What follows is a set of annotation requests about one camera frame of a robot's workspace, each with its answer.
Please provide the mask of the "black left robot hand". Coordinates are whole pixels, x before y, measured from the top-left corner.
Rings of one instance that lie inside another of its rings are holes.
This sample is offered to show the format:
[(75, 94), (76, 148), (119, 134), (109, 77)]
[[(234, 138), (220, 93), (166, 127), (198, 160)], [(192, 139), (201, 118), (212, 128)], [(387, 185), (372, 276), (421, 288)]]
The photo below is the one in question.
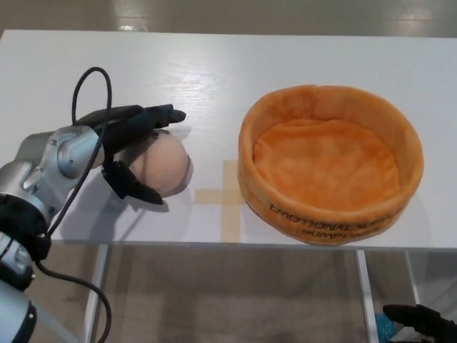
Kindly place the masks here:
[(157, 129), (182, 122), (185, 118), (186, 113), (171, 104), (145, 108), (131, 105), (93, 111), (74, 121), (74, 125), (88, 126), (102, 138), (104, 160), (101, 173), (119, 198), (133, 197), (162, 205), (161, 195), (139, 181), (123, 161), (115, 160), (114, 155), (146, 141)]

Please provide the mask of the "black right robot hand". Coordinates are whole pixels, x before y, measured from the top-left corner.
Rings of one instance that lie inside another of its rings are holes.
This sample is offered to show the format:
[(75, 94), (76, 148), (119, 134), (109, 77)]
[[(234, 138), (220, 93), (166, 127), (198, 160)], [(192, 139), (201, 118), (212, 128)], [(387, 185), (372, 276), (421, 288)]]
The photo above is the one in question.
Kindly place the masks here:
[(383, 313), (391, 321), (411, 327), (415, 332), (433, 338), (434, 342), (456, 342), (456, 323), (421, 304), (387, 304), (383, 306)]

